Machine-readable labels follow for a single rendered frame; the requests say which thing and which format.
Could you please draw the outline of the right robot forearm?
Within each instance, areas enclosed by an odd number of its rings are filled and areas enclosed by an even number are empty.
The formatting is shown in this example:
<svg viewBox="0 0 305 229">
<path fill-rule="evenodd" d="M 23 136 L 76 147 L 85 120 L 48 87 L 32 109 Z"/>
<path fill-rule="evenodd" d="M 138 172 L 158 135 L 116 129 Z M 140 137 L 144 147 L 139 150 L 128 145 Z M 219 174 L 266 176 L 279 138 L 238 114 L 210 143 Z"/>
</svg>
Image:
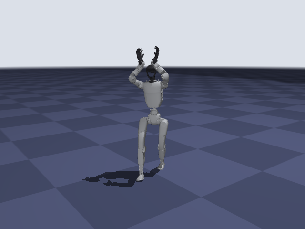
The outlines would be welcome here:
<svg viewBox="0 0 305 229">
<path fill-rule="evenodd" d="M 141 61 L 142 62 L 142 61 Z M 141 65 L 138 64 L 138 66 L 136 67 L 136 69 L 134 71 L 132 71 L 132 73 L 130 75 L 135 75 L 137 76 L 139 74 L 139 72 L 143 69 L 145 63 L 142 62 Z"/>
</svg>

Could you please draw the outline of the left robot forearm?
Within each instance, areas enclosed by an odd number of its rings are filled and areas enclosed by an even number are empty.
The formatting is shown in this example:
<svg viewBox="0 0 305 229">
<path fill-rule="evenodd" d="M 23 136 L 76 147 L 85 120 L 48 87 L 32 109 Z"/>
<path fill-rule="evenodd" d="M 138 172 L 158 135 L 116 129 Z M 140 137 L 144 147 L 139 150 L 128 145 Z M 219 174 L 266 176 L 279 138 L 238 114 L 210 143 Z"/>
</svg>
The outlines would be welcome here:
<svg viewBox="0 0 305 229">
<path fill-rule="evenodd" d="M 154 69 L 159 73 L 159 74 L 163 74 L 164 72 L 166 72 L 157 62 L 156 64 L 153 64 L 153 60 L 151 61 L 151 65 L 154 67 Z M 167 72 L 166 72 L 167 73 Z"/>
</svg>

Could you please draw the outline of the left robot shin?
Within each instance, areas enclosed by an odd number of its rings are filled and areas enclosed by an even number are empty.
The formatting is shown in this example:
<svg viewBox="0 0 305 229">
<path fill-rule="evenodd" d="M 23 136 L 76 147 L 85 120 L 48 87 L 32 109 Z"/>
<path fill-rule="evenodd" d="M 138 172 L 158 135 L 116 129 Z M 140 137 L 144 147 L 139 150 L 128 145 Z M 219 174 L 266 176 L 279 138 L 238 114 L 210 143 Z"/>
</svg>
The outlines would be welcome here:
<svg viewBox="0 0 305 229">
<path fill-rule="evenodd" d="M 165 144 L 165 147 L 166 147 L 166 144 Z M 166 152 L 166 149 L 164 147 L 164 150 L 159 150 L 159 158 L 160 158 L 160 162 L 164 164 L 164 157 L 165 157 L 165 152 Z"/>
</svg>

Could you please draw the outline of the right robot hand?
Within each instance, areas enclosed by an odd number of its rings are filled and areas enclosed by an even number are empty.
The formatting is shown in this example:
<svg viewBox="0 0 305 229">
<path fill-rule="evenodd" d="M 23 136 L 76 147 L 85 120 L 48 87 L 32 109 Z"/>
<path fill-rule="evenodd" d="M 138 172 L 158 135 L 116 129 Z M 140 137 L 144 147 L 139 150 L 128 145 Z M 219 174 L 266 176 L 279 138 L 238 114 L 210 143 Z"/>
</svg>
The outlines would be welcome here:
<svg viewBox="0 0 305 229">
<path fill-rule="evenodd" d="M 143 51 L 143 50 L 141 50 L 140 48 L 139 48 L 139 49 L 137 49 L 137 51 L 136 51 L 137 58 L 138 58 L 138 60 L 139 60 L 139 61 L 138 61 L 139 65 L 141 65 L 141 64 L 142 64 L 142 62 L 144 62 L 144 61 L 142 60 L 142 58 L 143 58 L 144 54 L 141 56 L 142 51 Z M 141 61 L 142 61 L 142 62 L 141 62 Z"/>
</svg>

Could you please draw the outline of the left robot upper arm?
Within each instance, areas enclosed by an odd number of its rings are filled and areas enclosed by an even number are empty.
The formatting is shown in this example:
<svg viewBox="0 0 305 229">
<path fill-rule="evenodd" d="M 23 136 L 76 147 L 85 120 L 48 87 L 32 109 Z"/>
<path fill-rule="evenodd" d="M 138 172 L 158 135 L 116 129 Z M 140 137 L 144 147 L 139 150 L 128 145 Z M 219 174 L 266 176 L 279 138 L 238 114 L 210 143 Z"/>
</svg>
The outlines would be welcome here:
<svg viewBox="0 0 305 229">
<path fill-rule="evenodd" d="M 162 75 L 161 75 L 161 78 L 162 78 L 162 81 L 161 81 L 161 88 L 165 89 L 168 87 L 168 82 L 169 82 L 169 75 L 164 72 Z"/>
</svg>

